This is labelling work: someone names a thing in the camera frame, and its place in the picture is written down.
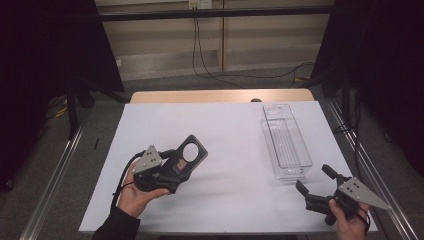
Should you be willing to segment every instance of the power outlet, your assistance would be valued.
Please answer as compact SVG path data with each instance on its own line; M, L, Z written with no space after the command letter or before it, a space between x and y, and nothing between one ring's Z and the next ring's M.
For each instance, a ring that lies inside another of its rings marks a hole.
M188 1L188 9L189 10L200 9L200 1L199 0L189 0Z
M200 9L212 9L212 0L200 0Z
M120 68L122 66L121 59L116 59L116 66L118 66L118 68Z

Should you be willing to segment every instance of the cable on wall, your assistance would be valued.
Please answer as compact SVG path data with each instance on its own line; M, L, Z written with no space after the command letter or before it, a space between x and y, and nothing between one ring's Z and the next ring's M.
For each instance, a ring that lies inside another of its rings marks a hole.
M194 67L194 54L195 54L195 52L196 52L196 45L197 45L197 44L199 45L199 53L200 53L200 58L201 58L201 60L202 60L203 68L205 69L205 71L206 71L206 73L207 73L207 75L206 75L206 76L200 75L200 74L196 71L196 69L195 69L195 67ZM296 80L296 70L298 70L298 69L299 69L299 68L301 68L301 67L304 67L304 66L310 66L310 65L314 65L314 64L315 64L314 62L304 62L304 63L302 63L302 64L300 64L300 65L298 65L298 66L294 67L292 70L290 70L290 71L288 71L288 72L285 72L285 73L283 73L283 74L279 74L279 75L274 75L274 76L254 76L254 75L244 75L244 74L215 74L215 75L212 75L212 74L209 72L209 70L207 69L206 64L205 64L205 61L204 61L204 58L203 58L202 44L201 44L201 41L200 41L200 28L199 28L199 21L198 21L198 19L197 19L197 18L194 18L194 47L193 47L193 54L192 54L192 67L193 67L193 71L194 71L194 73L195 73L197 76L201 77L201 78L212 78L212 79L215 79L215 80L217 80L217 81L225 82L225 83L228 83L228 84L231 84L231 85L237 86L237 87L239 87L239 88L243 88L243 89L245 89L245 87L243 87L243 86L241 86L241 85L238 85L238 84L236 84L236 83L233 83L233 82L230 82L230 81L226 81L226 80L223 80L223 79L218 79L217 77L245 77L245 78L257 78L257 79L274 79L274 78L280 78L280 77L287 76L287 75L289 75L289 74L291 74L291 73L294 73L293 81L292 81L292 83L290 84L290 86L288 87L288 88L291 88L291 87L294 85L295 80Z

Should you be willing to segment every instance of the black cable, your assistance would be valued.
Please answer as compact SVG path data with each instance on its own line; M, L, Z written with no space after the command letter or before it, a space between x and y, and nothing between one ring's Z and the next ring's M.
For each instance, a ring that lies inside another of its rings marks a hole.
M356 170L358 171L358 178L359 178L360 181L362 181L362 174L361 174L361 171L360 171L360 168L359 168L359 159L358 159L358 153L359 153L358 152L359 151L359 121L361 120L361 102L360 102L358 91L355 92L354 116L355 116L354 132L356 134L354 161L355 161Z
M233 83L233 82L230 82L230 81L226 81L226 80L222 80L222 79L218 79L218 78L216 78L215 76L212 76L212 74L211 74L211 73L207 70L207 68L206 68L206 66L205 66L205 62L204 62L204 60L203 60L202 46L201 46L201 44L200 44L200 34L199 34L199 31L198 31L198 26L199 26L199 22L198 22L197 18L194 18L194 47L193 47L193 55L192 55L192 58L191 58L191 64L192 64L192 66L193 66L194 73L195 73L198 77L201 77L201 78L212 78L212 79L215 79L216 81L219 81L219 82L228 83L228 84L231 84L231 85L236 86L236 87L238 87L238 88L246 89L245 87L243 87L243 86L241 86L241 85L238 85L238 84L236 84L236 83ZM203 67L205 68L205 70L206 70L206 72L208 73L208 75L209 75L209 76L202 76L202 75L200 75L200 74L196 71L196 68L194 67L194 54L195 54L195 52L196 52L197 40L199 41L200 57L202 58Z
M192 66L193 66L193 70L196 73L196 75L199 76L199 77L202 77L202 78L213 78L215 80L218 80L218 81L221 81L221 82L225 82L225 83L229 83L229 84L235 85L235 86L240 87L240 88L245 88L243 86L240 86L238 84L235 84L235 83L232 83L232 82L229 82L229 81L225 81L225 80L222 80L222 79L217 79L216 77L245 77L245 78L258 78L258 79L273 79L273 78L279 78L279 77L287 76L290 73L295 72L300 67L307 66L307 65L314 65L315 64L314 62L304 62L304 63L296 66L295 68L293 68L292 70L290 70L288 72L285 72L285 73L279 74L279 75L274 75L274 76L254 76L254 75L244 75L244 74L216 74L216 75L212 75L208 71L208 69L206 68L206 64L205 64L205 61L204 61L204 58L203 58L202 44L201 44L201 41L200 41L200 27L199 27L199 21L198 21L197 18L194 19L194 24L195 24L194 25L195 42L194 42L194 50L193 50L193 55L192 55ZM209 76L202 76L202 75L200 75L199 73L197 73L197 71L196 71L196 69L194 67L194 54L195 54L195 51L196 51L196 45L197 45L197 43L199 44L199 52L200 52L200 57L202 59L203 68L205 69L205 71L208 73Z
M287 88L290 89L291 87L293 87L295 83L296 83L296 69L293 72L293 81L290 83L290 85Z
M58 101L58 99L60 98L60 96L55 97L49 104L48 104L48 108L51 109L53 107L56 107L59 103L63 102L66 98L66 96L62 96L62 99L60 99Z
M57 117L57 118L61 117L67 110L68 110L68 105L65 104L63 107L61 107L59 109L59 111L57 111L57 113L44 117L44 122L46 122L46 121L48 121L48 120L50 120L51 118L54 118L54 117Z
M124 187L126 187L127 185L134 183L134 182L131 182L131 183L127 183L127 184L125 184L125 185L123 185L123 186L122 186L122 182L124 181L124 178L125 178L125 176L126 176L126 174L127 174L127 172L128 172L128 168L130 168L130 166L131 166L131 163L133 163L133 162L134 162L134 160L136 160L137 158L139 158L139 157L143 156L143 153L144 153L144 152L145 152L145 151L142 151L142 152L137 153L136 155L134 155L134 157L132 157L132 158L128 161L127 165L125 166L124 171L122 172L121 178L119 179L118 186L116 187L115 193L113 194L112 203L110 204L110 209L111 209L111 210L112 210L112 209L116 206L116 204L118 203L119 194L121 193L122 189L123 189Z
M340 126L334 128L332 130L333 134L349 132L349 131L356 129L359 126L359 121L361 119L360 108L361 108L360 98L359 98L359 95L358 95L358 91L356 91L356 93L355 93L355 107L353 108L352 112L350 113L350 121L352 122L352 120L354 120L354 124L351 125L351 126L347 126L347 123L343 123Z
M370 216L368 215L368 212L366 212L364 209L362 209L362 211L364 211L365 214L367 215L367 219L362 217L359 213L356 213L356 216L359 218L359 220L361 220L361 222L363 222L365 224L365 234L366 234L368 232L368 230L370 229L371 219L370 219Z

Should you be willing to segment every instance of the wall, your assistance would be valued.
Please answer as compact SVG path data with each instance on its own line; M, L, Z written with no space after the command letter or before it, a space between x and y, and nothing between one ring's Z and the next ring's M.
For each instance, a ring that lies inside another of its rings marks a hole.
M101 13L188 9L188 1L97 0L96 3ZM213 8L332 4L332 0L213 0ZM202 51L213 56L206 61L211 68L215 67L215 71L296 66L315 61L328 17L296 15L199 19ZM176 53L186 53L183 57L188 62L186 68L191 65L193 19L105 22L104 27L117 59L152 54L173 57Z

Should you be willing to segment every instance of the circular hole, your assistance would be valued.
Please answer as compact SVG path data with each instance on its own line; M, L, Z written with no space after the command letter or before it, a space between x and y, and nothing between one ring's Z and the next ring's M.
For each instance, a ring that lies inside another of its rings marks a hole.
M199 154L199 148L194 143L189 143L185 146L183 150L183 157L184 160L187 162L192 162L196 159L197 155Z
M281 112L281 108L279 107L272 107L268 109L268 114L277 114Z

